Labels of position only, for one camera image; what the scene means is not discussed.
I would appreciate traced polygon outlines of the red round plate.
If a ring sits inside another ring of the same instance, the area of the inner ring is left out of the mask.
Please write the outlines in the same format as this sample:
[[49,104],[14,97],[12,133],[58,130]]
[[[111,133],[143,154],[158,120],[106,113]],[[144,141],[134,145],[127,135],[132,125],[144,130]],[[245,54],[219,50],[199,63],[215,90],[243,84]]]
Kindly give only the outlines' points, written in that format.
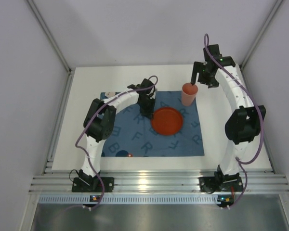
[[153,114],[151,126],[153,130],[164,136],[178,133],[183,127],[184,119],[182,114],[172,107],[161,107]]

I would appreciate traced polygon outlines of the pink plastic cup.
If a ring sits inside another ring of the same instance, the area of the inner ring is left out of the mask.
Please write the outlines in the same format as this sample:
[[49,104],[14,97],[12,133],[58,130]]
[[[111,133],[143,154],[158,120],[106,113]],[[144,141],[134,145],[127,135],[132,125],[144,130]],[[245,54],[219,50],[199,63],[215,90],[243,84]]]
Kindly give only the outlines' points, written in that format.
[[192,85],[191,83],[185,83],[182,86],[181,102],[184,106],[190,106],[196,94],[198,92],[198,87],[196,84]]

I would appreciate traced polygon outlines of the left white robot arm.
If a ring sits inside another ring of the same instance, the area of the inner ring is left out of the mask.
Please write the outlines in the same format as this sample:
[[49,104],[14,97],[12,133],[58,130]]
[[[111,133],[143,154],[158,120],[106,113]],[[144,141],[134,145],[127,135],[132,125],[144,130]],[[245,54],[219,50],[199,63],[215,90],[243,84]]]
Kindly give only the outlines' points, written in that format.
[[139,105],[140,115],[153,118],[156,101],[157,76],[143,79],[141,84],[129,85],[124,91],[105,99],[94,99],[84,120],[84,130],[77,139],[75,146],[82,149],[85,161],[81,167],[88,177],[97,177],[105,140],[114,129],[116,115],[134,104]]

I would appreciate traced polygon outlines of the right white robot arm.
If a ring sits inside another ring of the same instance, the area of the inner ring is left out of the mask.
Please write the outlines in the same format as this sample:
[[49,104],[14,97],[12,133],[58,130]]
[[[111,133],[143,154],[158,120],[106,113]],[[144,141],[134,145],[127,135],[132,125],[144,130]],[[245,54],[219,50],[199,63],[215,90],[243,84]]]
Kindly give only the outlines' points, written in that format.
[[239,66],[232,57],[220,53],[219,45],[209,45],[203,52],[205,61],[194,62],[190,83],[221,87],[229,102],[232,114],[224,126],[228,144],[218,171],[231,176],[239,172],[237,159],[244,156],[247,147],[260,134],[266,109],[263,105],[254,105],[242,82]]

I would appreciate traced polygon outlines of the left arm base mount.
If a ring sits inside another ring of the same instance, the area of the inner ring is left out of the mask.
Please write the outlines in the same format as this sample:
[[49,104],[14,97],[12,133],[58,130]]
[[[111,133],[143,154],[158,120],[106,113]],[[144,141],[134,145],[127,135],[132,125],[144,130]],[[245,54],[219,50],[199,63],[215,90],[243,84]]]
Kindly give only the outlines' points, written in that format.
[[[104,192],[111,193],[114,189],[113,177],[101,177],[104,183]],[[81,178],[74,178],[72,190],[73,193],[101,193],[103,191],[102,184],[98,178],[94,178],[92,182],[85,182]]]

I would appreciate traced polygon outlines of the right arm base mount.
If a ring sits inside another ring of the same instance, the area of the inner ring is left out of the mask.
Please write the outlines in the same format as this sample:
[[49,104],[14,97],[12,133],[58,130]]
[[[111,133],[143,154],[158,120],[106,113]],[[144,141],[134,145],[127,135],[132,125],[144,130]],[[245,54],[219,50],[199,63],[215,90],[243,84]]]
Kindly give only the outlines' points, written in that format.
[[232,181],[218,183],[215,177],[200,177],[199,178],[200,191],[212,194],[214,192],[241,192],[243,190],[243,183],[241,177]]

